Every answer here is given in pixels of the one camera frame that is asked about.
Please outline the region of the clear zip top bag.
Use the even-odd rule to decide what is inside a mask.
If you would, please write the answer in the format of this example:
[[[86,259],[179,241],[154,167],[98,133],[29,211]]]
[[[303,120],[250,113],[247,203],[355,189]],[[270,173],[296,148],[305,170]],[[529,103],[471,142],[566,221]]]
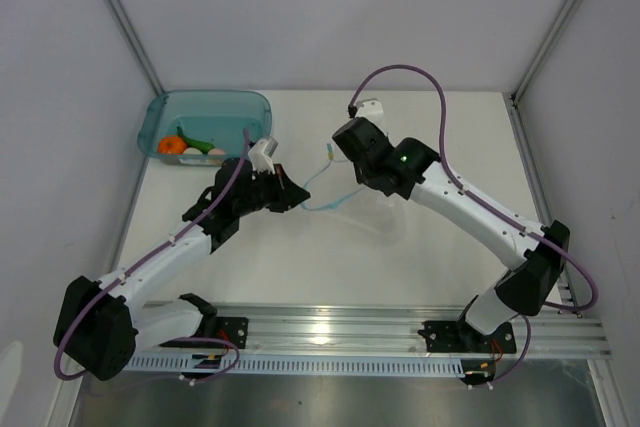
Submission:
[[[301,204],[306,212],[371,233],[387,244],[399,242],[406,234],[406,215],[399,203],[359,184],[353,164],[331,141],[326,143],[323,165],[303,188],[311,194]]]

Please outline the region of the green toy pepper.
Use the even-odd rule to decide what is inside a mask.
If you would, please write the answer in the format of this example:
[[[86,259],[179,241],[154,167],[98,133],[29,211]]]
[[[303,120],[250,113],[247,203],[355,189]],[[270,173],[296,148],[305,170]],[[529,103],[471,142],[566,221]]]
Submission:
[[[188,148],[197,149],[203,154],[207,154],[209,151],[214,149],[214,145],[210,142],[197,140],[187,136],[183,128],[180,126],[177,127],[177,135],[182,139],[182,141],[187,145]]]

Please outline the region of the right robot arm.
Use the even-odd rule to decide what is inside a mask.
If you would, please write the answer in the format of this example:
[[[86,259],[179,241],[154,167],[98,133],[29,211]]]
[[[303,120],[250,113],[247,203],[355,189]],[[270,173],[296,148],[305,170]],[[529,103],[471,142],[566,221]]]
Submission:
[[[394,194],[447,218],[492,252],[505,273],[462,314],[458,342],[479,350],[504,322],[537,315],[565,267],[561,250],[570,232],[555,221],[545,227],[476,194],[447,173],[441,156],[414,138],[392,145],[374,123],[355,117],[333,140],[354,165],[356,180],[385,196]]]

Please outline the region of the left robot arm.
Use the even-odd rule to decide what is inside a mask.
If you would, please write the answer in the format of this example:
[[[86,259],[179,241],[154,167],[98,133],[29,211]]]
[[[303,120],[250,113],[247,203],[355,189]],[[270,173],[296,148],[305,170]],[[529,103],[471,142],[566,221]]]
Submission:
[[[211,186],[182,215],[166,240],[127,268],[98,280],[80,276],[66,289],[54,331],[54,372],[61,380],[68,356],[101,381],[120,373],[139,351],[152,347],[237,346],[221,333],[217,308],[196,294],[160,307],[147,302],[188,267],[235,235],[241,218],[266,209],[285,213],[310,198],[281,165],[259,171],[250,161],[223,162]]]

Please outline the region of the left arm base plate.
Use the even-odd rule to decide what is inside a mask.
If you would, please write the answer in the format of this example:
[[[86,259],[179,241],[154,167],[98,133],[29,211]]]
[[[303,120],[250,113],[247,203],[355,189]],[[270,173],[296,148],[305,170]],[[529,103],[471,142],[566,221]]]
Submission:
[[[249,333],[249,319],[246,317],[220,317],[216,318],[215,325],[211,328],[199,328],[190,337],[189,341],[172,340],[161,344],[164,348],[222,348],[225,344],[220,344],[219,340],[231,342],[238,349],[242,350],[246,346]]]

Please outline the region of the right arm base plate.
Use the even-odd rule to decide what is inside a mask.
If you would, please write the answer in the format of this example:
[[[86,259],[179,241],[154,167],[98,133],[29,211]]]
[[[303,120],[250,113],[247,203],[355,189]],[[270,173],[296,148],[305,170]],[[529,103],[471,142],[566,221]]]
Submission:
[[[462,321],[430,320],[422,323],[418,334],[430,353],[515,354],[517,351],[513,327],[502,323],[492,334],[481,334]]]

